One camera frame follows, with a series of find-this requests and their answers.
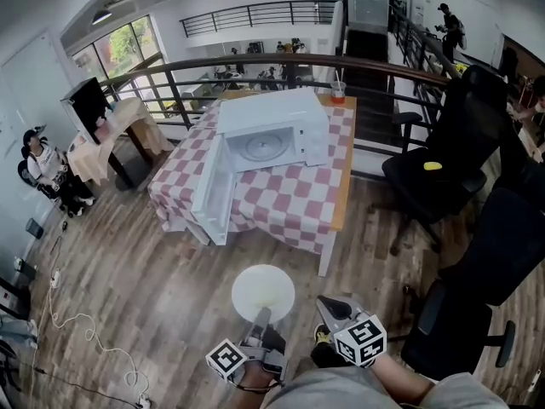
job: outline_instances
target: wooden floor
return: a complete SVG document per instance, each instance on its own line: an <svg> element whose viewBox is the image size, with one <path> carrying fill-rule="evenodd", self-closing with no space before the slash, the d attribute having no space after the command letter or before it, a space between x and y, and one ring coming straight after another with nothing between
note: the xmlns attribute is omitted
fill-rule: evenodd
<svg viewBox="0 0 545 409"><path fill-rule="evenodd" d="M123 160L135 154L130 144L118 147ZM466 225L475 207L443 222L445 251L439 258L429 250L418 227L410 230L398 257L388 246L399 224L399 215L385 210L367 212L371 203L392 198L388 186L353 178L348 218L337 236L330 271L319 278L318 256L295 250L267 234L240 233L228 246L204 247L190 233L164 233L154 214L147 191L120 193L108 183L100 197L78 219L68 220L56 267L62 269L60 289L53 292L53 310L60 319L78 312L91 314L103 344L129 351L139 369L150 379L149 395L159 408L229 408L233 388L206 366L204 355L225 337L233 341L244 334L247 323L235 312L231 286L245 268L269 263L293 279L295 306L279 323L288 341L288 379L311 367L313 328L318 323L318 294L348 295L375 312L390 336L411 324L408 299L402 288L410 284L425 291L437 269L456 262L468 244ZM32 286L32 317L38 322L49 288L49 274L60 235L62 217L49 218L44 238L32 250L30 262L39 277ZM506 319L515 321L514 356L503 369L494 367L497 349L486 350L477 375L509 402L525 398L535 370L541 365L545 334L545 266L494 312L493 330L502 331ZM85 318L62 330L43 320L43 339L37 366L66 380L135 401L137 392L127 388L123 375L129 362L122 354L101 354L84 338ZM397 354L401 345L392 344ZM31 350L21 353L25 362ZM25 393L31 387L31 370L21 367ZM99 395L75 389L43 375L35 376L34 407L128 407Z"/></svg>

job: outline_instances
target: person with backpack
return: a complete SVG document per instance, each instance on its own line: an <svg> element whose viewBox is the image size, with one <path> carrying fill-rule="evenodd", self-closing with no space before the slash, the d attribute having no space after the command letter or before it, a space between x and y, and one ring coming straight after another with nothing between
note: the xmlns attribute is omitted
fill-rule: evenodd
<svg viewBox="0 0 545 409"><path fill-rule="evenodd" d="M52 187L70 212L81 216L83 204L91 206L94 203L93 193L72 174L65 154L40 141L36 131L28 130L23 136L23 151L31 176Z"/></svg>
<svg viewBox="0 0 545 409"><path fill-rule="evenodd" d="M445 24L443 26L437 26L437 29L443 33L446 33L443 38L443 55L452 63L454 63L454 49L460 45L462 49L465 49L465 31L463 24L458 18L452 14L449 5L441 3L438 10L445 15Z"/></svg>

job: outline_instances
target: wire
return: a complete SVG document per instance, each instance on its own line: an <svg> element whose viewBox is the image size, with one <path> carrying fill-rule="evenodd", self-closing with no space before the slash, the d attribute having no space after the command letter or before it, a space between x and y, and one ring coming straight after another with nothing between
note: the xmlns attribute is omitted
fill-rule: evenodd
<svg viewBox="0 0 545 409"><path fill-rule="evenodd" d="M53 274L54 272L58 271L59 274L60 274L60 270L58 268L56 268L55 270L53 270L53 268L55 268L55 265L57 263L57 260L59 259L59 255L60 255L60 248L61 248L61 243L62 243L62 237L61 235L59 235L59 237L57 238L57 240L55 241L52 249L51 249L51 252L49 253L50 255L53 253L53 250L55 249L55 247L58 245L58 248L57 248L57 254L55 256L55 259L53 260L53 266L52 266L52 272L51 274ZM43 322L43 316L45 315L44 311L45 311L45 307L47 306L47 304L49 304L49 314L51 316L51 320L53 321L53 325L57 328L57 329L62 329L66 324L68 324L70 321L74 321L76 320L77 318L79 317L85 317L85 318L88 318L91 323L92 323L92 326L87 329L85 331L85 340L88 341L88 342L91 342L94 338L96 338L96 342L99 344L99 347L100 349L105 352L105 353L111 353L111 352L115 352L115 351L118 351L118 352L121 352L123 354L125 354L129 360L130 360L130 363L132 364L132 370L128 371L125 373L124 375L124 381L125 381L125 384L127 386L129 386L130 388L133 388L136 386L136 384L138 383L138 376L142 376L143 378L146 379L146 386L143 388L143 390L138 394L138 401L140 401L141 399L141 396L143 396L146 391L149 389L150 387L150 382L149 382L149 379L147 378L147 376L142 373L142 372L139 372L138 369L136 368L136 364L135 364L135 361L133 360L132 356L127 353L125 350L123 349L119 349L119 348L113 348L113 349L106 349L103 345L102 345L102 342L100 341L100 337L98 335L98 333L96 332L96 323L95 323L95 319L91 316L91 315L87 315L87 314L82 314L82 313L79 313L79 314L76 314L75 316L71 317L71 318L68 318L66 319L61 325L58 325L57 324L57 320L59 319L59 314L58 313L53 313L53 305L52 305L52 300L51 300L51 291L53 289L53 286L51 284L49 284L49 290L48 290L48 298L47 298L47 302L44 304L44 307L43 307L43 311L42 311L42 318L40 319L40 324L38 326L38 330L37 330L37 344L39 343L39 339L40 339L40 330L41 330L41 327L42 327L42 322ZM36 371L36 352L37 352L37 347L35 348L34 350L34 355L32 356L32 386L31 386L31 404L29 405L29 408L32 409L32 403L33 403L33 398L32 398L32 391L34 389L34 371ZM73 384L74 386L78 386L82 389L86 389L84 388L83 386L81 385L78 385L76 383L71 383ZM93 391L91 389L86 389L88 390L89 392L96 392L97 394L101 394L99 391Z"/></svg>
<svg viewBox="0 0 545 409"><path fill-rule="evenodd" d="M20 360L18 360L18 362L21 365L32 367L32 365L26 364L25 362L21 362ZM71 385L71 386L75 386L77 388L81 388L81 389L83 389L85 391L92 392L93 394L102 395L103 397L106 397L107 399L121 401L122 403L125 403L126 405L130 405L132 407L135 407L136 409L140 409L139 406L135 405L134 403L131 403L130 401L119 399L118 397L112 397L111 395L102 394L100 391L95 391L94 389L85 388L83 385L80 385L79 383L72 383L72 382L69 382L69 381L65 380L62 377L58 377L58 376L55 376L54 374L50 374L50 373L46 372L45 370L43 370L42 368L32 367L32 369L35 372L39 372L40 374L43 374L44 376L49 376L49 377L51 377L51 378L53 378L55 380L59 380L61 382L64 382L67 385Z"/></svg>

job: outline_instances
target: window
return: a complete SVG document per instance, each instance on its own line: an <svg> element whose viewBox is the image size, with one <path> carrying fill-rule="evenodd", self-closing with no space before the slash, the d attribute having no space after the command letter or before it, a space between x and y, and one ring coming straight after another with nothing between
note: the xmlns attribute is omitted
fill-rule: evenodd
<svg viewBox="0 0 545 409"><path fill-rule="evenodd" d="M100 82L132 70L159 51L148 16L119 27L78 51L72 58Z"/></svg>

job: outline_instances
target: checkered tablecloth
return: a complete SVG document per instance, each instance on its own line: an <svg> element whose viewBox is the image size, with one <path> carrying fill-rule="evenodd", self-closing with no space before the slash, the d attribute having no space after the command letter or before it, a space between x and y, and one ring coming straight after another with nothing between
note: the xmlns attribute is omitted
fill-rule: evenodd
<svg viewBox="0 0 545 409"><path fill-rule="evenodd" d="M325 107L330 117L329 158L325 165L281 165L238 174L231 209L229 232L260 228L296 248L321 253L335 209L342 168L354 112ZM203 171L215 135L220 101L202 116L188 137L169 158L148 186L163 230L177 229L178 217L195 222L191 213L193 193Z"/></svg>

